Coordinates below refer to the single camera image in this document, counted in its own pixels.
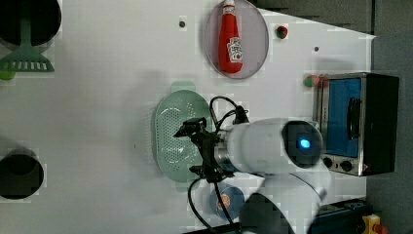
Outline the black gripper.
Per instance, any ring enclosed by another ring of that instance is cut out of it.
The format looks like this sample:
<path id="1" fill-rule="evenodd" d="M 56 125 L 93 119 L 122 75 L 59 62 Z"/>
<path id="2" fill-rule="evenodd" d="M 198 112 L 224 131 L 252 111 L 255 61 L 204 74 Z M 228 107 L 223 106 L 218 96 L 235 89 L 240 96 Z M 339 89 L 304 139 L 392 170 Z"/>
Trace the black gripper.
<path id="1" fill-rule="evenodd" d="M 203 132 L 206 126 L 206 118 L 191 118 L 185 121 L 173 136 L 192 136 L 192 142 L 199 148 L 203 162 L 200 166 L 190 167 L 191 173 L 201 175 L 209 183 L 220 182 L 233 177 L 234 173 L 223 169 L 216 161 L 215 145 L 219 142 L 219 137 L 215 133 Z"/>

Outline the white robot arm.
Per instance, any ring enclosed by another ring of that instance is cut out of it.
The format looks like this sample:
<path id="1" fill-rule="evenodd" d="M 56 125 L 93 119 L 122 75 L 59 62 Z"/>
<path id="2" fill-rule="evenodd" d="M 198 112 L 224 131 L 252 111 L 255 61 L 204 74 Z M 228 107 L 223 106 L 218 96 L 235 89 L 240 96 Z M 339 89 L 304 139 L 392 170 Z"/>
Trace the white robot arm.
<path id="1" fill-rule="evenodd" d="M 236 173 L 263 178 L 240 208 L 242 234 L 308 234 L 332 180 L 315 123 L 271 118 L 212 133 L 206 119 L 194 118 L 174 135 L 197 146 L 202 164 L 190 171 L 208 182 Z"/>

